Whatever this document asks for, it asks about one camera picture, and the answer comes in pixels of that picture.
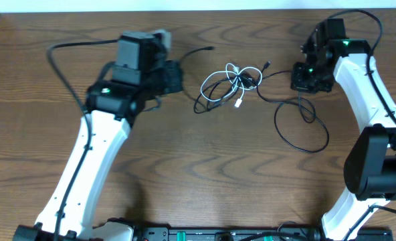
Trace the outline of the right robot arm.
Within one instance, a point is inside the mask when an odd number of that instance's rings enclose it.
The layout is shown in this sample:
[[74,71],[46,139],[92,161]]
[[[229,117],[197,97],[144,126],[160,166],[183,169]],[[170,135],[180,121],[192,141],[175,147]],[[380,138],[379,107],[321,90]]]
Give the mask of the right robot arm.
[[338,83],[348,98],[360,135],[343,168],[345,189],[320,221],[323,240],[354,240],[376,210],[396,200],[396,104],[376,67],[373,47],[347,37],[341,18],[320,22],[302,46],[291,88],[330,92]]

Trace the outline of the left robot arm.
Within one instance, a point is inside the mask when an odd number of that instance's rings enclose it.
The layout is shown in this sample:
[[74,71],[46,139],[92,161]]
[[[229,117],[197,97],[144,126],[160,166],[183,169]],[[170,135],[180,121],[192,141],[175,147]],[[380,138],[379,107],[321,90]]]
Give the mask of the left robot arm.
[[18,226],[14,240],[134,240],[134,228],[94,214],[112,163],[149,100],[182,91],[179,62],[168,60],[171,33],[126,31],[114,39],[116,59],[86,92],[78,138],[64,172],[32,227]]

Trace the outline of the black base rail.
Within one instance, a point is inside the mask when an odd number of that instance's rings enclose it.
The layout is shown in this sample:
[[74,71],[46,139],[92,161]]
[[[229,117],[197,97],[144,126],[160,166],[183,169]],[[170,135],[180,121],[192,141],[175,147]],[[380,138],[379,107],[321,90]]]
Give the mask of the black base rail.
[[174,229],[164,227],[139,228],[133,241],[218,241],[218,240],[326,240],[317,230],[286,226],[269,230]]

